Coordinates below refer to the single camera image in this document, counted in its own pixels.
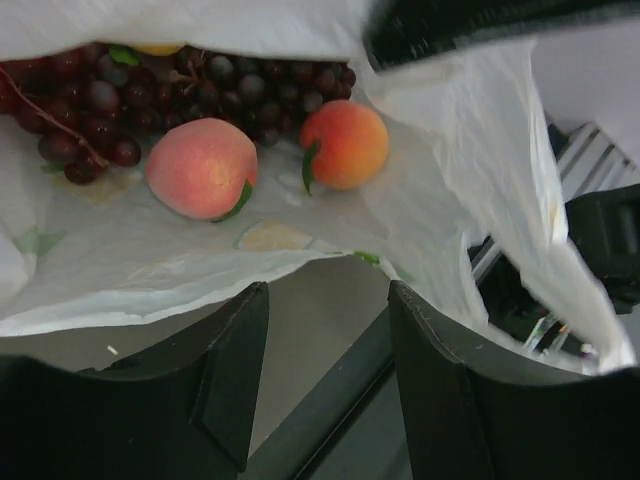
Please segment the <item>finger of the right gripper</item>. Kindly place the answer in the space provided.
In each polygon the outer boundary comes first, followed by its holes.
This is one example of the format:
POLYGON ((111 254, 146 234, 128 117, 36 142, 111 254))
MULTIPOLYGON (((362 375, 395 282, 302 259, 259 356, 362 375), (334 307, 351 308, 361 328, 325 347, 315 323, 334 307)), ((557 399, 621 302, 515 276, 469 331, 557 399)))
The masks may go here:
POLYGON ((639 15, 637 0, 396 0, 374 6, 363 46, 374 71, 484 43, 639 15))

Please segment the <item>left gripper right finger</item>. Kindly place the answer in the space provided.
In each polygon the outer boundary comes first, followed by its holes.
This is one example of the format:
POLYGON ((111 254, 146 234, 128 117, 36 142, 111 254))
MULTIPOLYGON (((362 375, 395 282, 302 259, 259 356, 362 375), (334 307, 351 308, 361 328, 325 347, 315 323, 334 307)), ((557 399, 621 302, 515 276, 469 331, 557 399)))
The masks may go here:
POLYGON ((514 353, 391 283, 389 320, 417 479, 635 479, 639 371, 584 376, 514 353))

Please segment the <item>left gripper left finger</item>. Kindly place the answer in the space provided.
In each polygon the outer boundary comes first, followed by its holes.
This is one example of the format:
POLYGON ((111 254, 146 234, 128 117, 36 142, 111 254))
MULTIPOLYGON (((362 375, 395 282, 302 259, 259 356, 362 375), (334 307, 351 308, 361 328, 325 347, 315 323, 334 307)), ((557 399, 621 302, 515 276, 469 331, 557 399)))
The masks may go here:
POLYGON ((234 479, 246 469, 269 324, 249 285, 97 371, 1 359, 5 479, 234 479))

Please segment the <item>white plastic fruit bag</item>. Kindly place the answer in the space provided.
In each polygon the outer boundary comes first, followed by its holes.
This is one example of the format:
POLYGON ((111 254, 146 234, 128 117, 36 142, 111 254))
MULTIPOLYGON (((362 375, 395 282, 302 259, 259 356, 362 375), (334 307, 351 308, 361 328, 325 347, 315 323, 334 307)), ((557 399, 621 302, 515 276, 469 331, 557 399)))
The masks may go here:
POLYGON ((362 37, 371 1, 5 1, 1 56, 91 40, 185 41, 277 58, 345 58, 356 98, 390 133, 383 171, 344 193, 303 190, 295 148, 266 153, 249 204, 219 224, 162 206, 137 172, 76 187, 34 139, 1 122, 1 333, 148 324, 226 300, 305 263, 364 253, 453 320, 520 352, 488 323, 468 246, 492 236, 531 294, 597 351, 550 355, 588 375, 636 361, 609 298, 568 237, 531 69, 530 39, 375 73, 362 37))

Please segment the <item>pink peach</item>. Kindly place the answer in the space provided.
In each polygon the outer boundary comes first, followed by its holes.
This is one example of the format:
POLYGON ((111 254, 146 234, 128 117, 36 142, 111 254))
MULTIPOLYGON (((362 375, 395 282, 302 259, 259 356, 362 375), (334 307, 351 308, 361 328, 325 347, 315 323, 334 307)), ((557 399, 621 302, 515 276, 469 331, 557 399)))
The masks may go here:
POLYGON ((253 141, 226 121, 204 118, 170 130, 153 146, 145 180, 176 213, 219 222, 248 202, 257 171, 253 141))

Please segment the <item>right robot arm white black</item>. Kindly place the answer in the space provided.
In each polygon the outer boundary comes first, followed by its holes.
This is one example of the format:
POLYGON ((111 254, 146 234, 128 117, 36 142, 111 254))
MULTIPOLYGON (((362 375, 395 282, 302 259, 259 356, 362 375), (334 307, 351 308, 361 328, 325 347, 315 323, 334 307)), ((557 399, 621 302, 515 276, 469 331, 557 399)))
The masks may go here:
MULTIPOLYGON (((638 15, 636 1, 378 1, 364 47, 377 72, 542 32, 638 15)), ((639 303, 639 189, 568 203, 569 235, 619 314, 639 303)))

